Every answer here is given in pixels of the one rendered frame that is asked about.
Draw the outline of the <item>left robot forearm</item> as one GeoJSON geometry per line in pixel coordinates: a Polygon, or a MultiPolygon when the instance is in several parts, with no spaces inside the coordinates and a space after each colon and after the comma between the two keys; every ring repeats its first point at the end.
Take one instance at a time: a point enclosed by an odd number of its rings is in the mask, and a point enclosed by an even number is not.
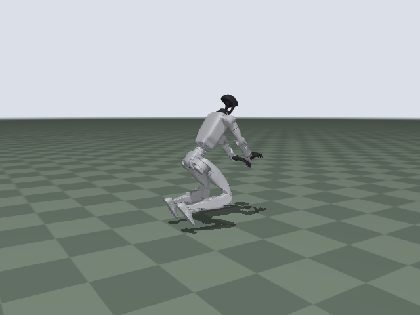
{"type": "Polygon", "coordinates": [[[234,154],[234,151],[231,149],[231,147],[228,143],[228,140],[224,144],[222,144],[221,147],[222,147],[222,149],[224,149],[226,154],[229,156],[230,160],[235,161],[235,160],[232,159],[232,156],[236,156],[236,155],[234,154]]]}

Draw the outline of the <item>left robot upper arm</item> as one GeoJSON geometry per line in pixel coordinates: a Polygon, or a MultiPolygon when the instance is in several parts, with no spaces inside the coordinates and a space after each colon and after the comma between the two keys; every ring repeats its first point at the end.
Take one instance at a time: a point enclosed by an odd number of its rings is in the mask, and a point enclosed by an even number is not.
{"type": "Polygon", "coordinates": [[[222,138],[219,140],[218,144],[224,144],[227,141],[227,138],[223,135],[222,138]]]}

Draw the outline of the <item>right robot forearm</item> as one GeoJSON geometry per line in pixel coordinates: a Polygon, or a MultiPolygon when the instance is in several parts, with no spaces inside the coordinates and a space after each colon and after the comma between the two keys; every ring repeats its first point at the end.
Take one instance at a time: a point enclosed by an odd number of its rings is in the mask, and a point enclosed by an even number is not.
{"type": "MultiPolygon", "coordinates": [[[[245,141],[245,139],[244,139],[244,141],[245,141]]],[[[240,150],[242,151],[243,156],[245,157],[245,160],[251,161],[250,157],[252,156],[252,154],[251,154],[251,151],[249,150],[249,147],[248,147],[246,141],[245,141],[245,144],[240,146],[240,150]]]]}

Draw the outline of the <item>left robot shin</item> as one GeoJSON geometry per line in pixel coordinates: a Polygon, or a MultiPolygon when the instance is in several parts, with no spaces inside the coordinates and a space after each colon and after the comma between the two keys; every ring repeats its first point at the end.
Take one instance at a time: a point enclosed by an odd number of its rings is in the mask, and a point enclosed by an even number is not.
{"type": "Polygon", "coordinates": [[[194,188],[186,192],[184,195],[174,198],[173,203],[174,204],[176,203],[175,205],[177,205],[179,203],[192,203],[192,202],[201,201],[205,199],[201,197],[201,192],[198,191],[199,188],[194,188]]]}

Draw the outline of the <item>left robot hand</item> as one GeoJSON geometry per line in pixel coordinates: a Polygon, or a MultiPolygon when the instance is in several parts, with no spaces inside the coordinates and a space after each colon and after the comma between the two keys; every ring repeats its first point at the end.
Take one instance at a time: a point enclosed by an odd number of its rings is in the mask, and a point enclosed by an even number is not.
{"type": "Polygon", "coordinates": [[[244,158],[239,157],[238,155],[232,156],[232,159],[235,160],[235,161],[239,160],[239,161],[245,162],[246,166],[248,165],[251,168],[251,163],[249,161],[245,160],[244,158]]]}

